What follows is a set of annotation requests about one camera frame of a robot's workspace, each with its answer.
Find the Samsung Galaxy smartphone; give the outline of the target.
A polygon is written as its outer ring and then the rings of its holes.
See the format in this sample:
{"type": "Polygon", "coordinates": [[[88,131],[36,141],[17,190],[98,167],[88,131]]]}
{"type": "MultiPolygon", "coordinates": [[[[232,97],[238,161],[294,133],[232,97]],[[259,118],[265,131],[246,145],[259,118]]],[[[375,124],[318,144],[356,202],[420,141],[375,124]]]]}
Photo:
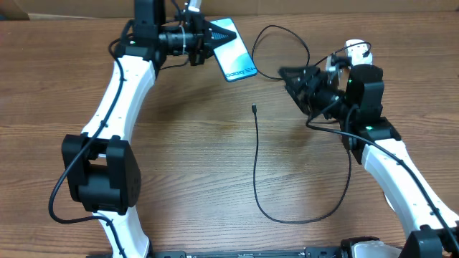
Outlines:
{"type": "Polygon", "coordinates": [[[214,55],[226,81],[235,82],[255,76],[257,68],[233,20],[231,18],[224,18],[211,21],[211,23],[223,29],[233,31],[236,34],[236,39],[214,50],[214,55]]]}

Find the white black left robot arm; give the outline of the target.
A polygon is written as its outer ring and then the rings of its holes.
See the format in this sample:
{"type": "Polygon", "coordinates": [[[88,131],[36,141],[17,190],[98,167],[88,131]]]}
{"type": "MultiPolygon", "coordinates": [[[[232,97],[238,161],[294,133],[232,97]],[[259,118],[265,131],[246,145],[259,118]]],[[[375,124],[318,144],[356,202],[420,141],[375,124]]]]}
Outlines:
{"type": "Polygon", "coordinates": [[[166,58],[184,55],[188,65],[202,65],[236,37],[207,21],[200,6],[199,1],[187,1],[168,20],[163,1],[136,1],[134,17],[108,45],[113,73],[98,109],[80,134],[67,135],[62,142],[65,170],[59,181],[68,184],[87,219],[101,223],[113,257],[153,256],[136,208],[141,171],[131,139],[166,58]]]}

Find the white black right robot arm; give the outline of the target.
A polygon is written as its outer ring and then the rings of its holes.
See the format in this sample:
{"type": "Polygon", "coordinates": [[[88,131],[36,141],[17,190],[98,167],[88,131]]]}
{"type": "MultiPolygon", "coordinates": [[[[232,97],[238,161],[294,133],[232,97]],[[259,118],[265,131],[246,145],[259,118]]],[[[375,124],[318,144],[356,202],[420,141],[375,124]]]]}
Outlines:
{"type": "Polygon", "coordinates": [[[281,67],[285,89],[311,121],[323,115],[340,124],[336,134],[382,188],[405,233],[401,257],[458,256],[458,215],[430,188],[410,158],[401,135],[382,116],[382,69],[358,64],[349,69],[346,89],[318,67],[281,67]]]}

